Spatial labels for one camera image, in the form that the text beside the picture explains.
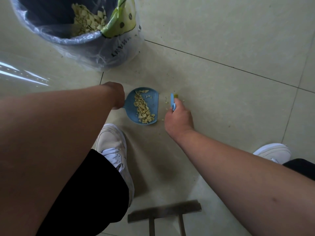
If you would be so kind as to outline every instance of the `broken food pieces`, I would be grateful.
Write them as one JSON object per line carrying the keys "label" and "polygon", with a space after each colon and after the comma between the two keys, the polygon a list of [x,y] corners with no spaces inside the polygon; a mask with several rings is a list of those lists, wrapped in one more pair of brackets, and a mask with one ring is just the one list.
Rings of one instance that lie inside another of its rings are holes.
{"label": "broken food pieces", "polygon": [[103,7],[103,11],[97,11],[97,15],[91,13],[85,5],[76,3],[71,7],[75,13],[74,24],[81,25],[80,29],[75,29],[72,37],[101,30],[106,25],[107,17]]}
{"label": "broken food pieces", "polygon": [[151,114],[148,104],[144,101],[140,93],[147,93],[148,90],[136,91],[134,106],[137,108],[138,118],[140,123],[150,123],[154,121],[155,114]]}

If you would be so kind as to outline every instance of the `person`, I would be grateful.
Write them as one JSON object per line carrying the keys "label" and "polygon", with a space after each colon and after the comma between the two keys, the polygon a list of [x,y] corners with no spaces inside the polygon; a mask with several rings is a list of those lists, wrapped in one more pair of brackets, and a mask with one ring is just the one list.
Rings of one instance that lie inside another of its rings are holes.
{"label": "person", "polygon": [[[104,123],[124,97],[108,82],[0,101],[1,235],[89,236],[121,220],[134,186],[124,135]],[[312,163],[289,161],[280,143],[253,155],[208,138],[175,103],[165,130],[252,235],[314,234]]]}

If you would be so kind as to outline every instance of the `black pants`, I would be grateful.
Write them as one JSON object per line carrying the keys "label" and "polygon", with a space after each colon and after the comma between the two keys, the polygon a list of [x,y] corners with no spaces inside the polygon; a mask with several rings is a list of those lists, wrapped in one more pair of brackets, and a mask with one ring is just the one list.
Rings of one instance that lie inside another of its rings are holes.
{"label": "black pants", "polygon": [[[284,163],[315,180],[315,164],[304,159]],[[90,150],[67,182],[37,236],[96,236],[110,223],[120,221],[129,201],[128,187],[118,170],[100,153]]]}

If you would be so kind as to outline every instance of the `trash bag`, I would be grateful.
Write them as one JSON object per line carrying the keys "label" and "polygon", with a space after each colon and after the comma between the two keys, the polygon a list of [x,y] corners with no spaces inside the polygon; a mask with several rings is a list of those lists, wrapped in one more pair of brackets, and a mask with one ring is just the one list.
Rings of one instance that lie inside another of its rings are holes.
{"label": "trash bag", "polygon": [[[67,57],[101,70],[132,59],[144,41],[136,0],[11,0],[21,23],[54,44]],[[85,5],[93,14],[106,11],[109,20],[100,31],[72,37],[72,4]]]}

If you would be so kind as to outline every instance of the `blue dustpan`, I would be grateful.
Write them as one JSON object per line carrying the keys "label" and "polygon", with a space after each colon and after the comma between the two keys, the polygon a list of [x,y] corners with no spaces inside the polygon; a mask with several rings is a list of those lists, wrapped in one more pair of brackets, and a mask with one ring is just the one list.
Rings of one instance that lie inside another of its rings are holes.
{"label": "blue dustpan", "polygon": [[[137,107],[134,106],[136,91],[140,91],[140,90],[148,90],[147,93],[140,93],[140,94],[142,95],[144,101],[148,104],[150,113],[155,114],[154,120],[150,123],[139,122]],[[157,114],[158,92],[152,88],[145,88],[145,87],[136,88],[128,94],[123,108],[126,110],[127,116],[132,122],[135,122],[141,125],[150,125],[152,123],[155,123],[157,121],[157,115],[158,115]]]}

